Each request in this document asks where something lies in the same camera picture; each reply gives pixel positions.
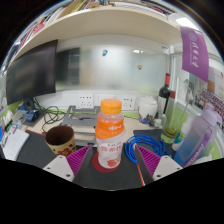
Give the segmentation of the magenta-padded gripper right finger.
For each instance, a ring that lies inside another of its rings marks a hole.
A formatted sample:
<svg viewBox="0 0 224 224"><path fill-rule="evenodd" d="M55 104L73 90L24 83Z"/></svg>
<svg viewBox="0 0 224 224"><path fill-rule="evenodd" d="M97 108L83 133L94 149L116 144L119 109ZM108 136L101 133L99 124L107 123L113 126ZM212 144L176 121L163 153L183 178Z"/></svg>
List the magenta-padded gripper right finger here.
<svg viewBox="0 0 224 224"><path fill-rule="evenodd" d="M159 156L139 145L135 146L134 154L145 184L160 180L182 169L171 157Z"/></svg>

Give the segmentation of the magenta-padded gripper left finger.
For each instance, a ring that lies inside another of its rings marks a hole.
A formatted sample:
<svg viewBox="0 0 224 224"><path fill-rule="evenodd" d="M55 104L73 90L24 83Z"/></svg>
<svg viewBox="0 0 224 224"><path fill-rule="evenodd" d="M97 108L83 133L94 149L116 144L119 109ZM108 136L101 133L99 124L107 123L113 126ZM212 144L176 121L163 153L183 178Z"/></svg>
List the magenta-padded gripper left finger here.
<svg viewBox="0 0 224 224"><path fill-rule="evenodd" d="M92 146L87 145L68 156L57 156L44 167L44 170L67 181L81 185L92 156Z"/></svg>

